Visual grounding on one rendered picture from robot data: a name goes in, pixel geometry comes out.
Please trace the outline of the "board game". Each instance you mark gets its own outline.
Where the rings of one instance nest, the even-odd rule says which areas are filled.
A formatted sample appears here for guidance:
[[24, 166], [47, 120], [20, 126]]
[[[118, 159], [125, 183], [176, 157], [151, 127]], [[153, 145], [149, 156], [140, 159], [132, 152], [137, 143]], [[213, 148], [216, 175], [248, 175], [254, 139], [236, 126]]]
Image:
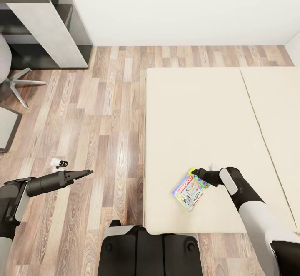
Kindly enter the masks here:
[[195, 170], [192, 167], [182, 180], [171, 191], [173, 195], [191, 211], [201, 196], [209, 188], [210, 184], [198, 178], [197, 175], [191, 174]]

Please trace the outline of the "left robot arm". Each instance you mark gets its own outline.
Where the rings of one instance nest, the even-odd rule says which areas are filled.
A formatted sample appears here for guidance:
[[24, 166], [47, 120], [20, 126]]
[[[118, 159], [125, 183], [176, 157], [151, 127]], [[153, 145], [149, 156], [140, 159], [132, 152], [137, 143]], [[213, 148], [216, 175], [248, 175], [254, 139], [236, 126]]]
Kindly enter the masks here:
[[67, 161], [53, 158], [50, 165], [54, 173], [43, 177], [27, 177], [4, 183], [0, 187], [0, 276], [4, 276], [8, 256], [19, 226], [31, 197], [49, 193], [74, 183], [74, 179], [94, 173], [92, 170], [69, 172]]

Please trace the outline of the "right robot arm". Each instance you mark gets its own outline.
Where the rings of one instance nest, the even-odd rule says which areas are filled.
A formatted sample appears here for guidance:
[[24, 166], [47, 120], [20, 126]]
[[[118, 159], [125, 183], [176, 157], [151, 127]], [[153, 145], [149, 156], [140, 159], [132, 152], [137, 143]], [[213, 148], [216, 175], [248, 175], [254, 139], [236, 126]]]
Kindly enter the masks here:
[[225, 185], [245, 225], [266, 276], [300, 276], [300, 237], [264, 203], [241, 172], [212, 163], [191, 174], [218, 187]]

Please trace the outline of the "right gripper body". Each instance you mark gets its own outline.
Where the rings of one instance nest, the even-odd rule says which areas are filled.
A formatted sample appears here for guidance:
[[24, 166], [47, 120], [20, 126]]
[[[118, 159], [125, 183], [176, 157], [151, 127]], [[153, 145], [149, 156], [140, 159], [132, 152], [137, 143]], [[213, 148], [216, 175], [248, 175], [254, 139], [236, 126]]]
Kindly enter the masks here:
[[213, 185], [215, 187], [218, 187], [218, 184], [217, 183], [214, 183], [213, 182], [213, 173], [214, 171], [207, 171], [203, 168], [200, 168], [199, 169], [199, 173], [197, 174], [198, 178], [205, 181], [205, 182], [208, 182], [210, 185]]

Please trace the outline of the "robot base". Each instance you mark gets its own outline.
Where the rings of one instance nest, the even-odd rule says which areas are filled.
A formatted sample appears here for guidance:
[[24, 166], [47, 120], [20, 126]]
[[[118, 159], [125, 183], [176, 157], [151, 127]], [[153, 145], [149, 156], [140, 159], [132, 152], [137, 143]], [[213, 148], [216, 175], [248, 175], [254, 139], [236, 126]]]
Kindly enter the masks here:
[[120, 223], [105, 230], [97, 276], [203, 276], [196, 233], [150, 235]]

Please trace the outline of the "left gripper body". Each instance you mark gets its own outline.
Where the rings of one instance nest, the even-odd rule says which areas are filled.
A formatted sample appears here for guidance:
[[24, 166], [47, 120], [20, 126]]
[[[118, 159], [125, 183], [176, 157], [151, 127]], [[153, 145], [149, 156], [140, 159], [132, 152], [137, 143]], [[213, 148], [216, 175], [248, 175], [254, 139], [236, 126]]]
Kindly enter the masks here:
[[67, 185], [71, 185], [74, 183], [74, 180], [70, 180], [69, 184], [65, 184], [64, 175], [69, 171], [59, 171], [52, 174], [48, 174], [42, 177], [41, 180], [41, 188], [44, 193], [49, 193], [61, 188], [67, 187]]

